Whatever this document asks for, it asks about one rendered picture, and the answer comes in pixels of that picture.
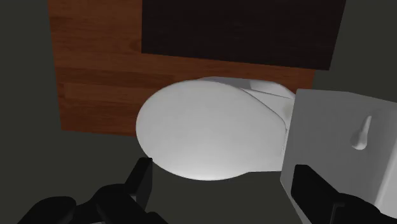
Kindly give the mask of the brown wooden panel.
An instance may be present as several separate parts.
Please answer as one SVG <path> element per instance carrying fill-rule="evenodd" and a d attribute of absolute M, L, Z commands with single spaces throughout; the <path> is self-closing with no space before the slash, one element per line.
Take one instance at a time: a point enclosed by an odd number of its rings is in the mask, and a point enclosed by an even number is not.
<path fill-rule="evenodd" d="M 145 100 L 205 76 L 310 88 L 312 69 L 172 57 L 141 51 L 142 0 L 47 0 L 62 130 L 134 136 Z"/>

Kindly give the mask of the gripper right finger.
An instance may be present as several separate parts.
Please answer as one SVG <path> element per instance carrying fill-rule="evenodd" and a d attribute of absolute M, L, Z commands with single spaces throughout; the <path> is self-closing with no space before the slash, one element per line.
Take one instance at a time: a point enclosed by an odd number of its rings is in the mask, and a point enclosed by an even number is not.
<path fill-rule="evenodd" d="M 295 166 L 291 196 L 311 224 L 397 224 L 371 203 L 336 190 L 309 165 Z"/>

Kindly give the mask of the white toilet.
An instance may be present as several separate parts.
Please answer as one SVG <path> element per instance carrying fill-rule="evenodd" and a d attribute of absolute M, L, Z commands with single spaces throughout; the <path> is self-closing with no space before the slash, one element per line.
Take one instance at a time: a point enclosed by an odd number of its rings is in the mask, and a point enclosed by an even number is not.
<path fill-rule="evenodd" d="M 154 93 L 137 115 L 136 136 L 154 163 L 183 178 L 279 172 L 302 224 L 311 222 L 291 196 L 298 164 L 397 218 L 397 102 L 212 76 Z"/>

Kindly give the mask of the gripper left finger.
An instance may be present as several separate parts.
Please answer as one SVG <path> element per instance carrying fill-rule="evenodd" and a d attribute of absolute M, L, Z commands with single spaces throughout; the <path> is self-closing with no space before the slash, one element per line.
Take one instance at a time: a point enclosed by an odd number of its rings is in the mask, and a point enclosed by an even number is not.
<path fill-rule="evenodd" d="M 146 211 L 152 183 L 153 160 L 141 157 L 124 183 L 102 186 L 82 204 L 69 196 L 42 199 L 18 224 L 169 224 Z"/>

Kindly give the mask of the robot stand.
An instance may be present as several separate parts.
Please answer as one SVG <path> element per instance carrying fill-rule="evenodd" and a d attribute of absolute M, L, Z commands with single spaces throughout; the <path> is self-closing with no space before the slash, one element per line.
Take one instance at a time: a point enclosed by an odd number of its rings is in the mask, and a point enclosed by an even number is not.
<path fill-rule="evenodd" d="M 328 70 L 347 0 L 142 0 L 142 52 Z"/>

